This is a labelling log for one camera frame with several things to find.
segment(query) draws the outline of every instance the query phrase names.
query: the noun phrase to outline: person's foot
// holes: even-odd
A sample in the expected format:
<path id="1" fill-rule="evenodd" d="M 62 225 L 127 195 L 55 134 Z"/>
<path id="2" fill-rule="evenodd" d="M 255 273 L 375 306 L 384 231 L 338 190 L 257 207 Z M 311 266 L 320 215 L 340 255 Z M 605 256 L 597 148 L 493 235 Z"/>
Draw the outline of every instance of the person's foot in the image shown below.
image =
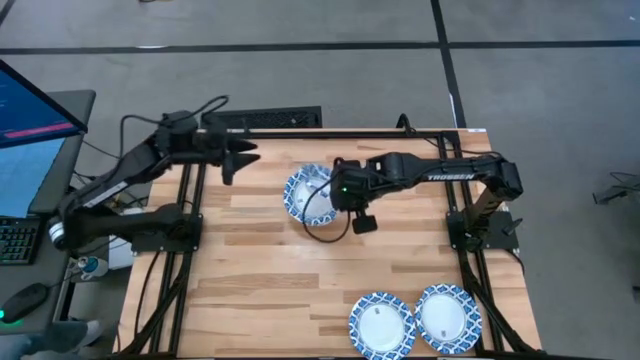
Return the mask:
<path id="1" fill-rule="evenodd" d="M 93 344 L 100 336 L 102 336 L 103 332 L 102 324 L 98 320 L 87 321 L 87 334 L 84 338 L 78 343 L 76 346 L 76 350 L 79 350 L 85 346 L 89 346 Z"/>

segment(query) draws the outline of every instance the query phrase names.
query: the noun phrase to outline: wooden table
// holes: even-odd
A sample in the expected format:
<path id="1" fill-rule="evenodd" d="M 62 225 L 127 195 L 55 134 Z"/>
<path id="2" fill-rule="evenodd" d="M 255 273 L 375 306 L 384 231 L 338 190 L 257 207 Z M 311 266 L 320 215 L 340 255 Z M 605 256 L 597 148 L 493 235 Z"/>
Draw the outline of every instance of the wooden table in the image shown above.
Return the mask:
<path id="1" fill-rule="evenodd" d="M 459 134 L 463 149 L 490 150 L 486 132 Z M 284 183 L 302 164 L 330 166 L 337 156 L 364 160 L 390 151 L 438 158 L 434 146 L 421 139 L 254 142 L 262 159 L 240 171 L 232 187 L 222 185 L 219 169 L 207 171 L 201 208 L 205 225 L 191 267 L 178 356 L 359 356 L 349 339 L 347 317 L 362 295 L 389 291 L 412 307 L 429 285 L 461 285 L 457 256 L 449 247 L 442 183 L 377 200 L 369 213 L 376 215 L 379 230 L 359 236 L 350 232 L 335 244 L 310 239 L 283 206 Z M 181 171 L 176 167 L 154 182 L 151 208 L 175 201 Z M 473 195 L 482 188 L 473 183 Z M 460 198 L 458 205 L 463 204 Z M 330 238 L 342 230 L 345 217 L 312 230 Z M 520 266 L 505 251 L 485 254 L 498 308 L 526 342 L 539 348 Z M 139 256 L 133 265 L 120 320 L 123 346 L 132 339 L 151 258 Z M 163 264 L 161 255 L 146 291 L 141 324 L 155 308 Z M 170 309 L 161 350 L 168 347 L 172 319 Z M 491 348 L 486 316 L 484 330 Z M 418 340 L 410 355 L 437 353 Z"/>

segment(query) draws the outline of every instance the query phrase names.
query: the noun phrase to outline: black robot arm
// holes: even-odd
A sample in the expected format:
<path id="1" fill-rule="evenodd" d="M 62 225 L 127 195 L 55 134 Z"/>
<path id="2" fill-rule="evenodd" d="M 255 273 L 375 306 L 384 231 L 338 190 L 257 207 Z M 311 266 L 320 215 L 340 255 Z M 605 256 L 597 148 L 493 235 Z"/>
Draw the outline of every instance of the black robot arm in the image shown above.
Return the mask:
<path id="1" fill-rule="evenodd" d="M 331 203 L 336 210 L 356 214 L 355 233 L 377 229 L 375 218 L 365 214 L 371 201 L 423 182 L 478 180 L 485 184 L 480 198 L 463 211 L 465 229 L 479 238 L 485 236 L 489 217 L 500 204 L 522 194 L 516 165 L 492 155 L 441 160 L 392 152 L 368 159 L 363 167 L 357 160 L 338 158 L 332 178 Z"/>
<path id="2" fill-rule="evenodd" d="M 186 235 L 189 226 L 178 204 L 123 216 L 105 213 L 98 205 L 129 186 L 157 179 L 173 164 L 219 166 L 224 184 L 231 185 L 236 171 L 260 158 L 256 154 L 241 154 L 256 147 L 231 136 L 222 123 L 208 123 L 206 128 L 199 129 L 195 118 L 186 111 L 165 114 L 157 130 L 127 152 L 113 170 L 60 202 L 49 221 L 51 241 L 60 250 L 74 250 L 97 237 L 112 234 L 124 239 L 152 230 L 168 238 Z"/>

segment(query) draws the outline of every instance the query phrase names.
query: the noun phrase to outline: blue and white plate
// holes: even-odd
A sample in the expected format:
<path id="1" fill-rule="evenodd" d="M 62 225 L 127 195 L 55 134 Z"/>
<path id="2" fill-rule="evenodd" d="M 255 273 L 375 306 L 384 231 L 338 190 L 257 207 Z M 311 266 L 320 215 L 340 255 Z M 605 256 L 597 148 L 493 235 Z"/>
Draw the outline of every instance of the blue and white plate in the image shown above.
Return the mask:
<path id="1" fill-rule="evenodd" d="M 416 302 L 418 331 L 443 354 L 462 354 L 482 334 L 482 318 L 471 295 L 457 285 L 438 284 Z"/>
<path id="2" fill-rule="evenodd" d="M 302 222 L 302 210 L 309 196 L 330 177 L 331 169 L 317 164 L 304 165 L 289 177 L 284 185 L 284 207 L 289 215 Z M 327 184 L 311 199 L 304 214 L 307 225 L 326 225 L 336 218 L 336 211 L 331 206 L 329 197 L 330 189 L 331 184 Z"/>
<path id="3" fill-rule="evenodd" d="M 399 360 L 416 341 L 411 310 L 392 294 L 378 291 L 358 300 L 349 316 L 351 343 L 369 360 Z"/>

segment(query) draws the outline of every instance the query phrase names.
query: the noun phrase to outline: monitor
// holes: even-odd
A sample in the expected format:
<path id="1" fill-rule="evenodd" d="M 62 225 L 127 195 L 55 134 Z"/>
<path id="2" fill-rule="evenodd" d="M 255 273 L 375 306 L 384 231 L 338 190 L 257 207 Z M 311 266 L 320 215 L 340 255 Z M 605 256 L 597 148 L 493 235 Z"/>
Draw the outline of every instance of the monitor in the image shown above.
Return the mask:
<path id="1" fill-rule="evenodd" d="M 0 60 L 0 148 L 86 131 L 85 124 Z"/>

